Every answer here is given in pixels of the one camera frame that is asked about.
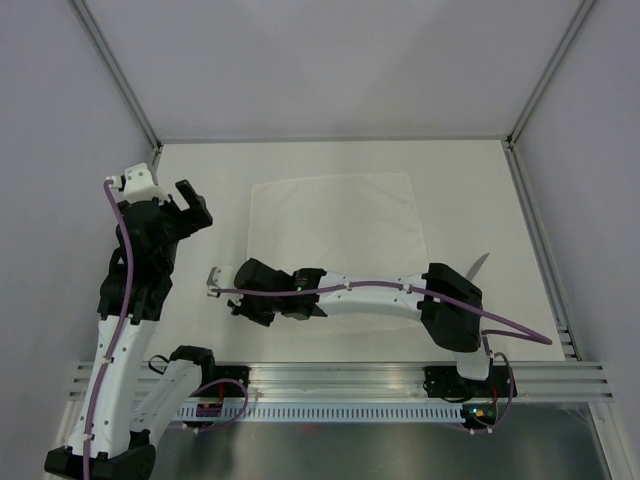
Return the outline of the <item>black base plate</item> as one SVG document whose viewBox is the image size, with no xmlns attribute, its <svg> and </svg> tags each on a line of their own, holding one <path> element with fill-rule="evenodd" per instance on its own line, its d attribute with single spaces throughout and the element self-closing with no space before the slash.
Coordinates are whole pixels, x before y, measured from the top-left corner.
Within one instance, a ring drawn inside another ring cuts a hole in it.
<svg viewBox="0 0 640 480">
<path fill-rule="evenodd" d="M 250 384 L 251 368 L 246 365 L 217 366 L 203 381 L 201 386 L 207 385 L 198 393 L 203 398 L 222 401 L 227 398 L 242 398 L 244 394 L 240 384 L 248 387 Z"/>
<path fill-rule="evenodd" d="M 454 366 L 427 366 L 423 368 L 423 389 L 431 399 L 464 402 L 471 399 L 508 399 L 517 396 L 515 381 L 506 366 L 490 368 L 486 380 L 461 377 Z"/>
</svg>

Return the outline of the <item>right aluminium frame post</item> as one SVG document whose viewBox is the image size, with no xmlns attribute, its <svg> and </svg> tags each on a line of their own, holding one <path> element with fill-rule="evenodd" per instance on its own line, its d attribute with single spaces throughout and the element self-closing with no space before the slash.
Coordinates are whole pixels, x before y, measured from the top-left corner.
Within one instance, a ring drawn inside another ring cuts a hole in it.
<svg viewBox="0 0 640 480">
<path fill-rule="evenodd" d="M 564 28 L 563 33 L 554 47 L 551 56 L 547 60 L 533 90 L 527 97 L 523 108 L 517 116 L 509 133 L 505 137 L 508 149 L 512 150 L 518 139 L 522 136 L 538 104 L 542 100 L 544 94 L 554 80 L 555 75 L 558 73 L 566 59 L 569 50 L 577 41 L 581 31 L 598 4 L 598 0 L 581 0 L 578 3 L 575 12 L 572 14 L 567 26 Z"/>
</svg>

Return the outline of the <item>aluminium front rail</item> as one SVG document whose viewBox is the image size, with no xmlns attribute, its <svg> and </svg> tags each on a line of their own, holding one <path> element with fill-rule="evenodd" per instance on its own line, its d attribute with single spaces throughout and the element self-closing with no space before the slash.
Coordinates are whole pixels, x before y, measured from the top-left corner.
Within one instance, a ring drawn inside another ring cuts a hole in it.
<svg viewBox="0 0 640 480">
<path fill-rule="evenodd" d="M 426 402 L 423 368 L 451 362 L 244 363 L 249 397 L 259 402 Z M 519 403 L 594 403 L 613 399 L 596 362 L 511 362 Z"/>
</svg>

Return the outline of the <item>aluminium frame post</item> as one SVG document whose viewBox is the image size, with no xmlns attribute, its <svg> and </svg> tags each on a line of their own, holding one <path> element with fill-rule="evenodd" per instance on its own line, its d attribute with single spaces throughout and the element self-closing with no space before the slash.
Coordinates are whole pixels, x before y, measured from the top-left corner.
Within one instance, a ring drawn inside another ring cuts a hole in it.
<svg viewBox="0 0 640 480">
<path fill-rule="evenodd" d="M 522 136 L 538 104 L 542 100 L 544 94 L 554 80 L 555 75 L 558 73 L 566 59 L 569 50 L 577 41 L 581 31 L 598 4 L 598 0 L 581 0 L 578 3 L 575 12 L 572 14 L 567 26 L 564 28 L 563 33 L 554 47 L 551 56 L 547 60 L 533 90 L 527 97 L 523 108 L 517 116 L 509 133 L 505 137 L 508 149 L 512 150 L 518 139 Z"/>
<path fill-rule="evenodd" d="M 87 1 L 70 0 L 68 4 L 76 19 L 102 62 L 108 76 L 116 87 L 135 125 L 140 130 L 152 151 L 157 153 L 162 142 L 154 131 L 140 101 L 137 98 L 123 68 L 117 60 Z"/>
</svg>

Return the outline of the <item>left aluminium frame post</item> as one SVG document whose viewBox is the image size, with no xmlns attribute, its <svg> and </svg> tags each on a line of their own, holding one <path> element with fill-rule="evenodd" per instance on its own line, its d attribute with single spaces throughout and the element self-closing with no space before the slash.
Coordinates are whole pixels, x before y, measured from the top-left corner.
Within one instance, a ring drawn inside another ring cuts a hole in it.
<svg viewBox="0 0 640 480">
<path fill-rule="evenodd" d="M 154 131 L 140 101 L 137 98 L 123 68 L 117 60 L 87 1 L 70 0 L 68 4 L 76 19 L 102 62 L 108 76 L 116 87 L 135 125 L 140 130 L 152 151 L 157 153 L 162 142 Z"/>
</svg>

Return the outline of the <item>white cloth napkin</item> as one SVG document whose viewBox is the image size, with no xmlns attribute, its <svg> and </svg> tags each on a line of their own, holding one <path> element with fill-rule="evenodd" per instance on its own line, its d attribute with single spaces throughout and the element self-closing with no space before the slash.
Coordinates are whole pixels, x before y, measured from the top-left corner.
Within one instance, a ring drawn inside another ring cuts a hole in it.
<svg viewBox="0 0 640 480">
<path fill-rule="evenodd" d="M 395 279 L 427 270 L 405 173 L 282 180 L 251 189 L 247 255 L 276 270 Z"/>
</svg>

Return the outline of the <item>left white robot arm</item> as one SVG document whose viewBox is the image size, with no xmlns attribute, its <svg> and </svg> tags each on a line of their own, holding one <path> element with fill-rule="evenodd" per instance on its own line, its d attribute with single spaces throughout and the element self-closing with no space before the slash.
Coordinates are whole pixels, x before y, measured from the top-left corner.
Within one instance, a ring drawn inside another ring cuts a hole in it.
<svg viewBox="0 0 640 480">
<path fill-rule="evenodd" d="M 147 479 L 157 445 L 181 405 L 218 384 L 211 350 L 177 347 L 141 403 L 134 396 L 148 345 L 172 288 L 180 241 L 212 225 L 204 198 L 186 180 L 181 209 L 152 187 L 112 202 L 118 247 L 100 288 L 98 341 L 79 418 L 65 444 L 48 452 L 44 470 L 63 479 Z"/>
</svg>

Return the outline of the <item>teal handled knife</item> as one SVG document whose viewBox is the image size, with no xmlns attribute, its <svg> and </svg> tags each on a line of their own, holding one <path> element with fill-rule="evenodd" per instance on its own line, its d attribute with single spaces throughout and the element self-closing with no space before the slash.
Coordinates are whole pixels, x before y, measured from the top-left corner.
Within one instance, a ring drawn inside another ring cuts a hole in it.
<svg viewBox="0 0 640 480">
<path fill-rule="evenodd" d="M 470 267 L 470 269 L 468 270 L 468 272 L 466 274 L 466 279 L 467 280 L 472 281 L 476 277 L 476 275 L 479 273 L 480 269 L 482 268 L 482 266 L 484 265 L 484 263 L 488 259 L 489 255 L 490 255 L 490 253 L 487 252 L 487 253 L 481 255 L 473 263 L 473 265 Z"/>
</svg>

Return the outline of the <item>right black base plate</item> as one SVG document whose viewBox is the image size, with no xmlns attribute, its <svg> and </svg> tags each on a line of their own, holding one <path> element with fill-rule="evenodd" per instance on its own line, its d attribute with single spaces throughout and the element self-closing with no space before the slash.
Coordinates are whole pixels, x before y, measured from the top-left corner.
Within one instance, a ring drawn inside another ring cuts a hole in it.
<svg viewBox="0 0 640 480">
<path fill-rule="evenodd" d="M 486 380 L 461 377 L 454 366 L 427 366 L 423 368 L 423 389 L 431 399 L 464 402 L 471 399 L 508 399 L 517 396 L 515 381 L 506 366 L 490 368 Z"/>
</svg>

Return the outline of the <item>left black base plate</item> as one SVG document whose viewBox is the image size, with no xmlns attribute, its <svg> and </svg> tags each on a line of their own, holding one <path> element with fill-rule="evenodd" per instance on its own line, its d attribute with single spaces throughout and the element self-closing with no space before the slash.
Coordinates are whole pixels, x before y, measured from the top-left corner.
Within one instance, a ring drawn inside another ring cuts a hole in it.
<svg viewBox="0 0 640 480">
<path fill-rule="evenodd" d="M 203 381 L 201 386 L 207 385 L 198 393 L 203 398 L 222 401 L 227 398 L 242 398 L 244 394 L 240 384 L 248 387 L 250 384 L 251 368 L 246 365 L 217 366 Z"/>
</svg>

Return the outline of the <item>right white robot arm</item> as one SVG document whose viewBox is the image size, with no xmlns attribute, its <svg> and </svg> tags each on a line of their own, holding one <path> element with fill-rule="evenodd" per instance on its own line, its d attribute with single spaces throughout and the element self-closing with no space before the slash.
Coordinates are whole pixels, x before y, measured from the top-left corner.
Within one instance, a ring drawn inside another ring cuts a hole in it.
<svg viewBox="0 0 640 480">
<path fill-rule="evenodd" d="M 385 280 L 320 268 L 288 274 L 251 258 L 236 273 L 233 286 L 240 299 L 227 302 L 231 314 L 264 327 L 278 314 L 299 321 L 349 314 L 415 321 L 438 347 L 454 355 L 458 385 L 444 389 L 442 399 L 463 402 L 480 395 L 495 398 L 500 392 L 491 384 L 493 360 L 481 338 L 483 293 L 446 264 L 431 263 L 425 273 Z"/>
</svg>

